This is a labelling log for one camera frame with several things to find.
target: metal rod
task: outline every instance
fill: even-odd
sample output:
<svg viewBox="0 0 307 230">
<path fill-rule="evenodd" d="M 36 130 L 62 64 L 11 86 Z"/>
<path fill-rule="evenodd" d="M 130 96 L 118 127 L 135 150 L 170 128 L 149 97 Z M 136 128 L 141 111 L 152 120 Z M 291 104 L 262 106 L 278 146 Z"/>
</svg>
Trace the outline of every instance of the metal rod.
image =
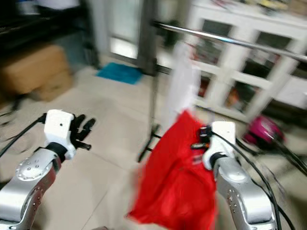
<svg viewBox="0 0 307 230">
<path fill-rule="evenodd" d="M 163 23 L 154 23 L 154 25 L 156 27 L 160 27 L 160 28 L 170 30 L 170 31 L 174 31 L 174 32 L 194 35 L 194 36 L 197 36 L 197 37 L 200 37 L 200 38 L 210 39 L 210 40 L 213 40 L 213 41 L 221 41 L 221 42 L 231 43 L 231 44 L 234 44 L 234 45 L 244 46 L 244 47 L 251 48 L 251 49 L 259 49 L 259 50 L 262 50 L 262 51 L 265 51 L 265 52 L 274 53 L 274 54 L 278 54 L 278 55 L 282 55 L 282 56 L 287 56 L 287 57 L 293 58 L 297 61 L 307 62 L 307 56 L 292 53 L 292 52 L 286 51 L 286 50 L 276 49 L 276 48 L 273 48 L 273 47 L 270 47 L 270 46 L 253 44 L 253 43 L 250 43 L 250 42 L 244 42 L 244 41 L 232 39 L 232 38 L 229 38 L 229 37 L 219 36 L 219 35 L 210 34 L 210 33 L 201 32 L 201 31 L 190 30 L 190 29 L 187 29 L 187 28 L 172 26 L 172 25 L 163 24 Z"/>
</svg>

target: white cabinet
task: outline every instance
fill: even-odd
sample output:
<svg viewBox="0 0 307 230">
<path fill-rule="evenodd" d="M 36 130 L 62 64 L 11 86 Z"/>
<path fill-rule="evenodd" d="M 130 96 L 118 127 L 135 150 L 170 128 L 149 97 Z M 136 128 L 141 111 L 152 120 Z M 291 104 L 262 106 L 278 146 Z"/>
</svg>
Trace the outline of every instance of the white cabinet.
<svg viewBox="0 0 307 230">
<path fill-rule="evenodd" d="M 287 84 L 278 92 L 275 100 L 293 105 L 297 108 L 307 108 L 307 80 L 291 76 Z"/>
<path fill-rule="evenodd" d="M 232 11 L 195 0 L 187 27 L 251 43 L 303 53 L 307 22 L 288 14 L 266 16 L 259 7 L 238 3 Z M 288 82 L 297 61 L 229 43 L 187 35 L 195 64 L 203 71 L 197 104 L 245 122 L 257 116 Z"/>
</svg>

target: clothes rack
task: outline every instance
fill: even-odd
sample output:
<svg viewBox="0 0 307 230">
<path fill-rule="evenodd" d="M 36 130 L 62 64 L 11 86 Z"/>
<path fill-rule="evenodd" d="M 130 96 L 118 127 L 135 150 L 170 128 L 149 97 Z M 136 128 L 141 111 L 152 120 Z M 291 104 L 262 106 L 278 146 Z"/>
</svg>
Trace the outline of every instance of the clothes rack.
<svg viewBox="0 0 307 230">
<path fill-rule="evenodd" d="M 172 26 L 172 25 L 168 25 L 168 24 L 164 24 L 164 23 L 160 23 L 160 22 L 153 22 L 152 26 L 155 26 L 157 28 L 161 28 L 161 29 L 166 29 L 169 31 L 173 31 L 173 32 L 178 32 L 178 33 L 182 33 L 182 34 L 188 34 L 188 35 L 194 35 L 197 36 L 199 38 L 202 39 L 209 39 L 212 41 L 216 41 L 216 42 L 223 42 L 223 43 L 231 43 L 233 45 L 238 45 L 238 46 L 243 46 L 243 47 L 247 47 L 250 49 L 258 49 L 258 50 L 262 50 L 268 53 L 273 53 L 273 54 L 277 54 L 280 56 L 286 56 L 289 58 L 293 58 L 297 61 L 301 61 L 301 62 L 305 62 L 307 63 L 307 56 L 301 55 L 301 54 L 296 54 L 287 50 L 281 50 L 281 49 L 276 49 L 270 46 L 263 46 L 263 45 L 259 45 L 259 44 L 253 44 L 253 43 L 249 43 L 249 42 L 245 42 L 245 41 L 241 41 L 241 40 L 236 40 L 233 38 L 229 38 L 229 37 L 225 37 L 225 36 L 219 36 L 216 34 L 211 34 L 211 33 L 206 33 L 206 32 L 202 32 L 202 31 L 195 31 L 195 30 L 191 30 L 191 29 L 187 29 L 187 28 L 183 28 L 183 27 L 177 27 L 177 26 Z M 152 86 L 152 92 L 151 92 L 151 105 L 150 105 L 150 136 L 149 139 L 146 143 L 146 145 L 144 146 L 144 148 L 142 149 L 141 153 L 138 156 L 138 162 L 141 162 L 142 159 L 144 158 L 145 154 L 147 151 L 151 151 L 152 149 L 149 148 L 150 144 L 153 141 L 153 138 L 161 138 L 159 135 L 157 135 L 157 131 L 159 130 L 160 125 L 159 124 L 154 124 L 154 115 L 155 115 L 155 106 L 156 106 L 156 97 L 157 97 L 157 91 L 158 91 L 158 71 L 159 71 L 159 66 L 157 65 L 157 60 L 155 58 L 154 60 L 154 64 L 156 66 L 156 71 L 153 74 L 153 86 Z"/>
</svg>

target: robotic hand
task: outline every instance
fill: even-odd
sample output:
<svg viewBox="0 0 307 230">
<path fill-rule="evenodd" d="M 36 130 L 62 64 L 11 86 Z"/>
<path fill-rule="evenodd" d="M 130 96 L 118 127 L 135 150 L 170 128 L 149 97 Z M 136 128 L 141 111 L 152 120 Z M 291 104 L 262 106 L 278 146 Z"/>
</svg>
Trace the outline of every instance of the robotic hand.
<svg viewBox="0 0 307 230">
<path fill-rule="evenodd" d="M 251 177 L 235 160 L 233 147 L 221 140 L 219 134 L 230 143 L 236 143 L 233 122 L 216 121 L 212 126 L 200 129 L 200 144 L 193 149 L 209 147 L 203 155 L 205 168 L 213 170 L 217 191 L 227 200 L 238 230 L 275 230 L 273 208 L 264 191 L 252 182 Z"/>
<path fill-rule="evenodd" d="M 49 110 L 44 133 L 46 147 L 38 148 L 22 161 L 16 175 L 0 190 L 0 230 L 29 230 L 47 189 L 51 187 L 65 160 L 74 157 L 76 149 L 90 150 L 82 143 L 95 119 L 79 132 L 85 115 L 75 117 L 61 110 Z"/>
</svg>

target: red bag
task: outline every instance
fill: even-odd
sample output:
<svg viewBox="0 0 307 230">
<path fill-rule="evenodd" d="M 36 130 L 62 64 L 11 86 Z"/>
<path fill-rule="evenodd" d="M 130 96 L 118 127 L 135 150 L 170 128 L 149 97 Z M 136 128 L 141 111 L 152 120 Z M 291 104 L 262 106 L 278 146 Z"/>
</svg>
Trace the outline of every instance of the red bag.
<svg viewBox="0 0 307 230">
<path fill-rule="evenodd" d="M 212 171 L 193 158 L 202 124 L 187 111 L 165 133 L 142 170 L 138 197 L 128 217 L 172 230 L 212 230 L 215 217 L 215 181 Z"/>
</svg>

